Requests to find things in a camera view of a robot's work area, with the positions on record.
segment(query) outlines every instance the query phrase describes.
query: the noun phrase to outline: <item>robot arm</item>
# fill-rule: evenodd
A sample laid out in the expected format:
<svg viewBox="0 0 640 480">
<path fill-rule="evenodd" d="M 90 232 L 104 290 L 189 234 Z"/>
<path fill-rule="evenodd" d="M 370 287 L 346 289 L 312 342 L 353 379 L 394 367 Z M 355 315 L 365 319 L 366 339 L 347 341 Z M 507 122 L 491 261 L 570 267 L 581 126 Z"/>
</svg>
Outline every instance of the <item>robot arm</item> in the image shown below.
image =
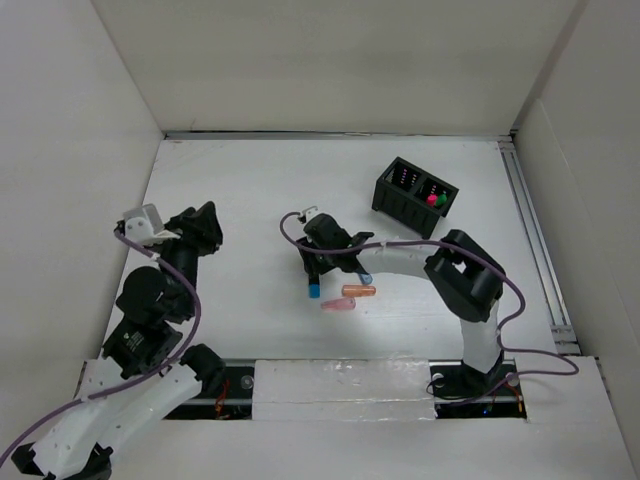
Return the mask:
<svg viewBox="0 0 640 480">
<path fill-rule="evenodd" d="M 125 213 L 117 230 L 156 253 L 194 288 L 198 258 L 222 244 L 212 202 L 198 211 L 189 208 L 166 224 L 153 205 L 145 205 Z M 113 458 L 125 445 L 185 400 L 220 388 L 224 362 L 205 345 L 196 345 L 146 391 L 146 385 L 140 384 L 96 398 L 125 380 L 143 380 L 157 372 L 182 337 L 171 324 L 194 315 L 190 292 L 162 267 L 131 272 L 116 305 L 124 317 L 98 359 L 88 363 L 76 397 L 78 405 L 39 441 L 13 453 L 12 460 L 22 473 L 46 480 L 106 480 Z"/>
<path fill-rule="evenodd" d="M 351 237 L 333 217 L 316 207 L 304 210 L 299 221 L 304 225 L 306 236 L 298 243 L 315 249 L 357 247 L 373 236 L 370 232 L 359 232 Z M 465 391 L 465 396 L 474 396 L 494 381 L 503 360 L 497 340 L 502 281 L 479 263 L 445 245 L 462 248 L 504 270 L 460 230 L 452 230 L 442 242 L 442 246 L 401 248 L 386 247 L 382 242 L 382 246 L 346 254 L 299 251 L 310 278 L 339 268 L 349 273 L 394 273 L 431 281 L 449 310 L 460 319 L 464 353 L 460 375 L 453 380 L 457 383 L 455 389 Z"/>
</svg>

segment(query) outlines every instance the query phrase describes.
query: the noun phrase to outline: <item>black box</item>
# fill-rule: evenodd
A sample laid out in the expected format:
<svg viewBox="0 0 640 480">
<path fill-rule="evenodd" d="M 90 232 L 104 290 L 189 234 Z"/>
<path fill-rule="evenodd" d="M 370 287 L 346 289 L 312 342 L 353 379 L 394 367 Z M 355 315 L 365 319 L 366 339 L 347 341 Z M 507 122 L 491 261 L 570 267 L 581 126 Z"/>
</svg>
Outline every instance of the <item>black box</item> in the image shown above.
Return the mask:
<svg viewBox="0 0 640 480">
<path fill-rule="evenodd" d="M 431 194 L 445 194 L 446 201 L 427 204 Z M 371 208 L 395 218 L 410 229 L 429 238 L 440 217 L 446 217 L 458 189 L 403 158 L 396 159 L 376 181 Z"/>
</svg>

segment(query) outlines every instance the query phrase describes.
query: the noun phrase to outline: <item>purple cable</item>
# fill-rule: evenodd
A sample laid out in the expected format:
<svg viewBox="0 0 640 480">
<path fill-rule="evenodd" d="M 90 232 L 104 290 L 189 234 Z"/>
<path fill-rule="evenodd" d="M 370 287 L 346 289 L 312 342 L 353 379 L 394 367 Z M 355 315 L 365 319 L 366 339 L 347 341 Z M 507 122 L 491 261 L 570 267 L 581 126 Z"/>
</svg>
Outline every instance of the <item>purple cable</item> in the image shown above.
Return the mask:
<svg viewBox="0 0 640 480">
<path fill-rule="evenodd" d="M 122 392 L 124 390 L 128 390 L 129 388 L 135 387 L 136 385 L 140 385 L 142 382 L 148 380 L 149 378 L 153 377 L 154 375 L 156 375 L 160 371 L 162 371 L 165 368 L 167 368 L 169 365 L 173 364 L 176 360 L 178 360 L 182 356 L 182 354 L 185 352 L 185 350 L 187 348 L 189 348 L 189 345 L 193 341 L 193 337 L 195 337 L 196 332 L 198 331 L 198 326 L 200 325 L 200 317 L 202 316 L 202 304 L 200 303 L 200 297 L 198 296 L 198 293 L 196 292 L 196 289 L 184 277 L 184 275 L 182 275 L 178 270 L 176 270 L 173 266 L 171 266 L 169 263 L 164 261 L 162 258 L 154 257 L 155 254 L 153 252 L 149 252 L 144 247 L 141 247 L 137 243 L 134 243 L 131 240 L 125 238 L 124 235 L 119 233 L 117 230 L 114 231 L 114 235 L 116 236 L 116 238 L 118 240 L 120 240 L 122 243 L 124 243 L 126 246 L 128 246 L 132 250 L 135 250 L 136 252 L 141 253 L 145 257 L 154 258 L 154 260 L 156 262 L 158 262 L 158 265 L 160 265 L 162 268 L 164 268 L 169 273 L 171 273 L 171 275 L 173 275 L 180 283 L 182 283 L 182 285 L 185 286 L 185 288 L 187 289 L 189 294 L 193 297 L 193 303 L 194 303 L 193 327 L 191 328 L 191 331 L 189 332 L 189 335 L 187 335 L 186 340 L 184 342 L 182 342 L 182 345 L 180 345 L 180 347 L 176 350 L 176 353 L 174 353 L 167 360 L 165 360 L 160 366 L 158 366 L 158 367 L 154 368 L 153 370 L 149 371 L 148 373 L 145 373 L 144 375 L 141 375 L 141 376 L 139 376 L 139 377 L 137 377 L 137 378 L 135 378 L 133 380 L 130 380 L 128 382 L 124 382 L 124 383 L 122 383 L 120 385 L 117 385 L 115 387 L 106 388 L 106 389 L 101 390 L 99 392 L 92 393 L 91 395 L 88 396 L 88 398 L 90 400 L 95 400 L 96 398 L 108 397 L 109 395 L 113 395 L 114 393 L 119 393 L 119 392 Z M 40 428 L 45 423 L 47 423 L 50 420 L 54 419 L 58 415 L 61 415 L 62 413 L 66 412 L 67 410 L 80 405 L 81 403 L 83 403 L 83 402 L 80 399 L 72 400 L 69 403 L 65 403 L 61 407 L 56 408 L 54 411 L 48 413 L 47 415 L 42 417 L 40 420 L 35 422 L 33 425 L 31 425 L 29 428 L 27 428 L 22 434 L 20 434 L 20 436 L 18 438 L 16 438 L 13 441 L 13 443 L 11 445 L 9 445 L 9 447 L 4 452 L 2 452 L 2 455 L 0 456 L 0 468 L 2 468 L 4 463 L 8 460 L 9 456 L 11 455 L 11 453 L 13 453 L 13 451 L 16 448 L 18 448 L 20 446 L 20 444 L 29 435 L 31 435 L 33 432 L 35 432 L 38 428 Z"/>
<path fill-rule="evenodd" d="M 357 253 L 357 252 L 360 252 L 362 250 L 367 250 L 367 249 L 370 249 L 370 248 L 382 247 L 382 243 L 380 243 L 380 242 L 365 243 L 364 245 L 360 245 L 360 246 L 357 246 L 357 247 L 342 248 L 342 249 L 336 249 L 336 250 L 322 250 L 322 249 L 307 247 L 305 245 L 300 245 L 293 238 L 291 238 L 287 234 L 286 230 L 284 229 L 284 223 L 289 218 L 291 218 L 291 217 L 299 217 L 299 216 L 300 216 L 300 212 L 289 212 L 284 217 L 282 217 L 282 219 L 280 220 L 280 233 L 282 234 L 282 236 L 289 243 L 291 243 L 296 248 L 298 248 L 300 250 L 303 250 L 305 252 L 315 253 L 315 254 L 320 254 L 320 255 L 340 255 L 340 254 L 344 254 L 344 253 Z M 556 358 L 558 360 L 562 360 L 563 362 L 565 362 L 568 365 L 570 365 L 572 367 L 572 369 L 573 369 L 573 370 L 568 371 L 568 372 L 557 372 L 557 371 L 553 371 L 553 370 L 523 370 L 521 372 L 516 372 L 516 373 L 513 373 L 513 374 L 505 376 L 505 378 L 500 380 L 490 390 L 488 390 L 487 392 L 485 392 L 484 394 L 482 394 L 482 395 L 480 395 L 478 397 L 468 398 L 466 400 L 462 400 L 462 401 L 459 401 L 459 402 L 450 402 L 449 405 L 451 405 L 451 406 L 462 406 L 462 405 L 468 405 L 470 403 L 474 403 L 474 402 L 476 402 L 477 400 L 479 400 L 481 398 L 484 398 L 486 396 L 491 395 L 493 392 L 495 392 L 500 387 L 502 387 L 505 383 L 507 383 L 510 379 L 519 378 L 522 375 L 560 375 L 560 376 L 570 376 L 570 375 L 577 375 L 578 372 L 580 372 L 580 368 L 578 367 L 578 365 L 576 365 L 574 362 L 572 362 L 568 358 L 563 357 L 562 355 L 559 355 L 557 353 L 547 352 L 546 350 L 537 350 L 537 349 L 533 349 L 533 348 L 511 348 L 511 347 L 507 347 L 507 346 L 504 345 L 504 343 L 502 342 L 502 329 L 503 329 L 503 327 L 507 323 L 509 323 L 511 320 L 519 317 L 522 314 L 522 312 L 524 312 L 524 309 L 526 308 L 527 302 L 526 302 L 526 300 L 524 298 L 524 294 L 518 288 L 518 286 L 515 283 L 513 283 L 513 281 L 511 281 L 511 279 L 509 279 L 504 273 L 502 273 L 500 270 L 498 270 L 496 267 L 494 267 L 491 263 L 487 262 L 483 258 L 478 257 L 476 254 L 474 254 L 474 253 L 472 253 L 472 252 L 470 252 L 468 250 L 465 250 L 464 248 L 460 248 L 457 245 L 452 245 L 450 243 L 441 242 L 439 240 L 406 240 L 406 241 L 386 242 L 385 245 L 387 247 L 415 247 L 415 246 L 418 246 L 418 245 L 433 245 L 433 246 L 436 246 L 436 247 L 447 248 L 449 250 L 453 250 L 455 252 L 461 253 L 462 255 L 466 256 L 467 258 L 470 258 L 471 260 L 479 263 L 484 268 L 488 269 L 491 273 L 493 273 L 496 277 L 498 277 L 500 280 L 502 280 L 504 283 L 506 283 L 509 286 L 509 288 L 513 291 L 513 293 L 516 294 L 516 296 L 518 297 L 518 300 L 520 301 L 520 306 L 518 307 L 518 309 L 515 312 L 513 312 L 512 314 L 507 315 L 506 317 L 504 317 L 500 321 L 500 323 L 498 323 L 498 345 L 500 346 L 502 351 L 510 352 L 510 353 L 533 353 L 533 354 L 537 354 L 537 355 L 546 355 L 548 357 L 553 357 L 553 358 Z"/>
</svg>

